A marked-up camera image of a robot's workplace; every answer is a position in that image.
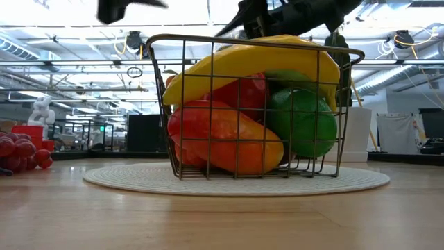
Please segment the metal wire basket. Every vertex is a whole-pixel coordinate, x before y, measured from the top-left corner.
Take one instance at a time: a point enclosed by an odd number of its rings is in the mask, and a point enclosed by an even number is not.
[[[180,110],[181,113],[183,115],[183,110],[186,110],[187,108],[196,108],[195,106],[188,106],[186,103],[184,103],[184,88],[186,87],[184,82],[185,82],[185,77],[187,76],[199,76],[199,77],[208,77],[210,78],[210,105],[209,107],[204,107],[207,110],[209,110],[210,113],[210,119],[208,121],[209,124],[209,133],[208,136],[205,138],[202,137],[184,137],[182,134],[182,128],[184,126],[183,124],[183,116],[181,116],[180,118],[180,143],[177,143],[178,146],[182,149],[182,144],[186,141],[201,141],[201,142],[206,142],[207,143],[207,159],[205,159],[207,161],[206,167],[204,168],[196,168],[195,166],[191,166],[191,165],[186,165],[184,163],[182,163],[180,159],[182,159],[182,150],[179,152],[179,158],[176,157],[176,150],[175,150],[175,142],[171,139],[171,137],[169,136],[168,133],[168,129],[167,129],[167,124],[169,121],[169,118],[172,115],[172,109],[171,106],[166,106],[164,105],[164,99],[163,99],[163,94],[165,93],[166,90],[166,86],[164,83],[164,79],[162,78],[162,74],[159,68],[159,64],[157,61],[157,58],[155,57],[155,49],[153,48],[153,43],[160,41],[160,40],[175,40],[175,41],[180,41],[182,44],[182,60],[179,63],[180,65],[182,65],[182,93],[181,93],[181,103],[180,103]],[[202,43],[208,43],[211,45],[211,52],[209,57],[211,58],[211,74],[208,75],[196,75],[196,74],[188,74],[187,71],[185,70],[185,65],[189,65],[190,62],[192,62],[193,60],[196,60],[194,58],[189,59],[186,58],[186,49],[187,49],[187,42],[202,42]],[[338,96],[338,100],[339,103],[337,104],[338,109],[337,110],[332,110],[331,112],[321,112],[319,111],[319,107],[318,107],[318,101],[316,101],[316,107],[314,108],[314,110],[311,111],[298,111],[298,110],[294,110],[293,109],[293,91],[296,89],[296,87],[294,87],[293,82],[291,83],[291,95],[290,95],[290,99],[291,99],[291,106],[290,106],[290,110],[272,110],[270,108],[267,108],[267,93],[268,93],[268,82],[269,81],[283,81],[282,79],[270,79],[270,78],[266,78],[266,79],[262,79],[266,81],[266,91],[265,91],[265,95],[264,95],[264,102],[265,105],[263,108],[257,109],[257,108],[242,108],[239,103],[240,103],[240,97],[241,97],[241,80],[242,79],[252,79],[254,77],[250,77],[250,76],[245,76],[245,77],[238,77],[238,76],[226,76],[226,75],[216,75],[213,74],[213,68],[214,68],[214,54],[215,52],[215,44],[223,44],[223,45],[227,45],[227,44],[242,44],[242,45],[249,45],[249,46],[255,46],[255,47],[275,47],[275,48],[282,48],[282,49],[298,49],[298,50],[308,50],[308,51],[315,51],[314,53],[317,53],[317,66],[316,66],[316,71],[317,71],[317,79],[316,81],[313,81],[312,83],[315,84],[314,86],[314,91],[316,92],[316,100],[319,100],[320,97],[320,85],[327,85],[327,84],[335,84],[335,85],[339,85],[339,86],[347,86],[347,87],[343,87],[343,88],[339,88],[336,89],[336,95]],[[364,53],[362,51],[359,50],[355,50],[355,49],[342,49],[342,48],[336,48],[336,47],[324,47],[324,46],[316,46],[316,45],[300,45],[300,44],[291,44],[291,43],[277,43],[277,42],[262,42],[262,41],[255,41],[255,40],[235,40],[235,39],[227,39],[227,38],[219,38],[219,37],[202,37],[202,36],[191,36],[191,35],[170,35],[170,34],[163,34],[163,35],[155,35],[153,37],[151,37],[150,39],[148,39],[148,41],[146,42],[146,47],[148,48],[148,53],[149,56],[151,57],[151,60],[153,61],[153,66],[154,66],[154,71],[155,71],[155,80],[156,80],[156,86],[157,86],[157,93],[158,93],[158,98],[159,98],[159,107],[160,107],[160,114],[162,116],[162,123],[163,123],[163,128],[164,128],[164,136],[165,136],[165,140],[166,140],[166,145],[167,145],[167,149],[168,149],[168,154],[169,154],[169,158],[171,161],[171,166],[173,168],[173,173],[175,176],[177,176],[178,178],[182,179],[182,178],[198,178],[198,177],[206,177],[206,178],[270,178],[270,177],[285,177],[285,178],[289,178],[291,176],[306,176],[306,177],[315,177],[315,176],[331,176],[331,177],[337,177],[339,175],[339,167],[341,164],[341,156],[343,153],[343,146],[344,146],[344,137],[345,137],[345,130],[347,127],[347,118],[348,118],[348,107],[349,107],[349,101],[347,99],[346,103],[342,103],[342,95],[346,94],[349,95],[350,94],[350,83],[347,83],[346,85],[341,84],[343,81],[343,73],[345,70],[348,70],[349,73],[349,79],[350,79],[350,74],[351,74],[351,67],[355,64],[357,64],[360,60],[364,59]],[[319,81],[319,71],[320,71],[320,53],[322,51],[326,51],[328,53],[335,53],[336,55],[340,55],[340,59],[341,62],[339,63],[339,71],[340,71],[340,80],[339,83],[323,83]],[[343,63],[343,55],[346,54],[350,54],[350,55],[355,55],[355,59],[351,60],[349,63]],[[233,67],[242,67],[242,65],[233,65]],[[233,108],[220,108],[220,107],[214,107],[212,104],[212,91],[213,91],[213,79],[215,78],[235,78],[238,80],[238,92],[237,92],[237,107]],[[235,110],[237,112],[237,136],[234,138],[229,138],[229,139],[217,139],[212,135],[212,126],[214,126],[212,124],[212,113],[215,110]],[[263,118],[263,129],[264,129],[264,137],[259,139],[241,139],[239,138],[239,116],[240,113],[242,111],[246,111],[246,110],[255,110],[255,111],[261,111],[264,113],[264,118]],[[290,113],[291,116],[291,123],[290,123],[290,131],[289,131],[289,139],[288,140],[267,140],[265,134],[266,134],[266,117],[267,117],[267,113],[269,112],[288,112]],[[333,142],[335,144],[337,144],[337,160],[336,160],[336,171],[331,174],[331,172],[329,174],[325,174],[323,173],[323,164],[324,164],[324,159],[325,156],[322,157],[301,157],[301,156],[297,156],[294,157],[294,153],[292,153],[291,150],[291,138],[293,137],[293,117],[294,114],[296,113],[310,113],[312,115],[314,115],[314,139],[310,140],[310,142],[313,143],[313,150],[316,150],[316,143],[324,143],[324,140],[319,140],[317,137],[317,132],[318,132],[318,117],[321,114],[332,114],[336,117],[337,120],[337,133],[336,133],[336,139],[334,141],[330,141]],[[231,172],[227,172],[225,170],[221,170],[219,168],[215,168],[212,166],[211,164],[211,155],[212,155],[212,147],[214,147],[214,145],[216,143],[223,143],[223,142],[231,142],[231,143],[235,143],[236,144],[236,165],[234,168],[234,171]],[[270,143],[270,142],[282,142],[287,144],[289,147],[286,150],[286,155],[284,156],[285,160],[283,160],[279,166],[275,167],[274,169],[272,169],[269,172],[266,172],[264,170],[264,166],[265,166],[265,148],[266,148],[266,143]],[[260,173],[255,173],[255,174],[240,174],[238,172],[238,164],[239,164],[239,144],[241,143],[261,143],[262,144],[262,154],[255,156],[255,157],[260,157],[262,159],[262,171]],[[322,158],[321,160],[321,165],[316,166],[316,161],[318,160],[318,158]]]

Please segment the plastic banana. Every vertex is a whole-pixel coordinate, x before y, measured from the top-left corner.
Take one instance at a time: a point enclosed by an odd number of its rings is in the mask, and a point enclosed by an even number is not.
[[[293,35],[276,35],[255,39],[265,42],[282,42],[293,44],[316,45]],[[213,90],[231,83],[239,77],[248,76],[269,70],[289,69],[300,72],[311,81],[316,82],[318,75],[318,51],[307,49],[285,49],[236,44],[213,55]],[[186,74],[210,76],[212,72],[211,56],[197,62],[185,71]],[[210,92],[210,77],[185,76],[184,102],[201,98]],[[163,95],[165,105],[180,105],[182,93],[182,74],[177,75],[169,84]],[[325,94],[326,101],[332,110],[336,110],[335,92],[339,83],[339,67],[327,52],[319,53],[319,88]]]

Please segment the table surface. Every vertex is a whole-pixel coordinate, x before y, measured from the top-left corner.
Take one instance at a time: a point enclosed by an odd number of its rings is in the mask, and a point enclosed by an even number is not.
[[[142,194],[82,180],[88,169],[148,161],[70,160],[2,176],[0,249],[444,249],[442,167],[355,165],[391,183],[290,198]]]

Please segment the round woven placemat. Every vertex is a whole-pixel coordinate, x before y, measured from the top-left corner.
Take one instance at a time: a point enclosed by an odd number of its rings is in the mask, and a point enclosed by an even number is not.
[[[324,165],[323,173],[334,173],[336,168]],[[390,178],[378,172],[341,167],[338,178],[319,176],[304,178],[188,178],[179,180],[168,162],[124,165],[92,169],[83,178],[90,183],[109,188],[149,192],[215,197],[298,196],[350,192],[376,188],[387,184]]]

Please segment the wire basket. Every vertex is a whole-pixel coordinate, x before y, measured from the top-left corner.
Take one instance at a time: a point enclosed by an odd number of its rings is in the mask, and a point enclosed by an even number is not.
[[[159,68],[158,60],[155,57],[155,49],[152,46],[153,43],[160,41],[160,40],[175,40],[179,41],[182,44],[182,60],[180,61],[179,65],[182,66],[182,72],[181,72],[181,102],[178,103],[179,108],[175,112],[177,112],[180,116],[180,134],[179,139],[175,137],[176,142],[174,142],[173,138],[169,135],[168,132],[168,122],[170,117],[173,114],[173,109],[170,105],[164,105],[164,98],[163,94],[166,91],[166,85],[164,83],[164,79],[162,78],[161,71]],[[188,42],[199,42],[199,43],[207,43],[211,46],[211,52],[210,52],[210,63],[211,63],[211,72],[210,74],[190,74],[187,73],[187,70],[185,70],[185,66],[189,65],[190,62],[192,64],[193,60],[196,59],[188,59],[186,58],[186,51],[187,51],[187,43]],[[314,93],[316,95],[316,98],[314,99],[314,106],[311,108],[311,110],[294,110],[294,97],[293,95],[299,91],[298,82],[294,79],[282,79],[282,78],[259,78],[259,77],[252,77],[252,76],[230,76],[230,75],[220,75],[214,73],[214,65],[216,64],[214,62],[214,54],[218,53],[216,52],[216,45],[222,44],[223,47],[226,47],[227,44],[233,45],[233,44],[241,44],[241,45],[248,45],[253,47],[273,47],[273,48],[279,48],[279,49],[286,49],[286,50],[305,50],[305,51],[312,51],[310,53],[316,54],[316,81],[310,81],[311,86],[313,88],[310,90],[311,93]],[[169,158],[171,161],[171,166],[173,168],[173,173],[178,178],[270,178],[270,177],[285,177],[289,178],[291,176],[306,176],[306,177],[315,177],[315,176],[331,176],[331,177],[337,177],[339,175],[339,167],[341,164],[341,156],[343,153],[343,145],[344,145],[344,137],[345,137],[345,130],[347,127],[347,118],[348,118],[348,107],[349,107],[349,99],[347,99],[346,103],[343,103],[342,95],[346,94],[347,96],[350,96],[350,83],[347,83],[344,85],[342,83],[343,80],[343,73],[344,71],[347,71],[348,73],[348,79],[351,75],[351,67],[358,63],[360,60],[364,59],[364,53],[359,50],[355,49],[342,49],[342,48],[336,48],[336,47],[324,47],[324,46],[316,46],[316,45],[301,45],[301,44],[292,44],[292,43],[283,43],[283,42],[263,42],[263,41],[256,41],[256,40],[235,40],[235,39],[227,39],[227,38],[219,38],[219,37],[202,37],[202,36],[191,36],[191,35],[170,35],[170,34],[164,34],[164,35],[155,35],[148,39],[146,42],[146,47],[148,48],[148,53],[151,57],[151,60],[153,61],[154,66],[154,72],[155,72],[155,80],[156,80],[156,87],[157,87],[157,93],[159,96],[159,108],[160,108],[160,114],[162,117],[162,124],[164,129],[164,136],[166,140],[166,145],[168,149]],[[340,55],[340,63],[339,64],[339,73],[340,73],[340,79],[339,82],[336,83],[326,83],[326,82],[320,82],[320,71],[322,70],[320,68],[320,54],[328,52],[328,53],[335,53],[335,58],[337,58],[337,55]],[[351,60],[349,63],[343,63],[344,61],[344,55],[356,55],[356,59]],[[229,67],[242,67],[242,65],[231,65]],[[189,103],[186,103],[184,101],[184,91],[187,87],[187,84],[185,84],[185,79],[187,77],[205,77],[210,80],[210,92],[208,93],[210,98],[208,101],[207,106],[193,106],[189,105]],[[217,106],[213,102],[213,82],[216,78],[233,78],[237,80],[237,106],[236,107],[225,107],[225,106]],[[264,92],[264,107],[262,108],[243,108],[241,107],[241,83],[243,80],[261,80],[265,81],[265,92]],[[289,99],[291,100],[291,104],[289,105],[289,108],[283,108],[283,109],[273,109],[270,108],[267,104],[267,102],[270,102],[270,96],[269,96],[269,83],[271,81],[286,81],[287,83],[291,84],[290,90],[289,90]],[[321,105],[319,104],[323,100],[323,97],[320,96],[320,88],[322,88],[323,85],[336,85],[336,86],[346,86],[346,87],[340,87],[339,89],[336,89],[336,95],[338,97],[338,108],[336,110],[329,110],[329,111],[321,111]],[[206,112],[209,115],[209,119],[201,124],[200,126],[205,126],[204,131],[207,131],[206,136],[198,136],[198,137],[185,137],[184,136],[184,126],[186,124],[184,123],[184,112],[187,113],[187,110],[196,110],[199,109],[201,112]],[[223,111],[226,111],[228,113],[236,113],[237,119],[235,120],[234,126],[234,133],[231,134],[230,137],[220,138],[215,136],[215,127],[218,126],[218,115],[221,115]],[[262,120],[258,121],[262,127],[262,135],[256,137],[256,138],[244,138],[239,136],[240,133],[243,133],[241,131],[244,131],[244,124],[241,123],[241,117],[244,116],[244,112],[246,111],[254,111],[254,112],[260,112],[263,114]],[[268,129],[267,129],[267,116],[269,116],[268,122],[270,122],[270,116],[274,112],[280,112],[280,113],[286,113],[289,116],[289,136],[287,139],[285,138],[278,138],[276,139],[269,139],[268,137]],[[295,117],[298,117],[298,114],[304,114],[304,115],[311,115],[311,117],[314,116],[314,123],[312,126],[313,129],[313,135],[312,139],[310,140],[299,140],[293,138],[293,125],[296,125],[295,123]],[[318,121],[319,117],[325,115],[332,115],[334,116],[334,119],[337,122],[337,130],[336,130],[336,139],[335,140],[322,140],[318,136]],[[206,157],[200,157],[203,160],[206,160],[205,166],[195,167],[193,165],[187,165],[183,163],[180,159],[185,155],[184,150],[180,150],[180,152],[176,152],[176,149],[184,149],[183,146],[185,145],[191,145],[191,143],[199,143],[198,145],[203,145],[203,147],[199,147],[201,149],[199,152],[200,156],[205,155]],[[294,143],[300,143],[301,145],[307,144],[310,147],[313,148],[313,154],[312,156],[301,156],[294,151],[292,151],[292,144]],[[325,154],[323,156],[317,156],[316,145],[320,146],[325,143],[330,144],[336,144],[337,145],[337,152],[336,152],[336,171],[332,174],[324,173],[324,159]],[[282,144],[285,145],[285,152],[283,153],[283,157],[281,162],[279,162],[278,165],[274,166],[273,169],[266,169],[266,163],[267,160],[272,158],[274,155],[272,155],[270,152],[266,151],[271,148],[271,145],[274,144]],[[227,159],[231,160],[234,163],[231,166],[230,171],[226,171],[227,169],[220,169],[217,164],[214,164],[214,162],[217,162],[217,159],[223,158],[224,152],[221,152],[221,149],[223,148],[222,145],[227,145],[227,149],[232,149],[233,152],[230,150],[227,150],[226,157]],[[254,145],[254,147],[260,147],[261,151],[256,150],[257,154],[255,155],[248,155],[248,150],[243,151],[244,149],[247,149],[249,146]],[[254,165],[255,170],[251,173],[245,173],[244,169],[248,169],[249,165],[246,162],[251,159],[252,166],[253,162],[258,163],[258,160],[260,160],[262,163],[260,166],[257,164]]]

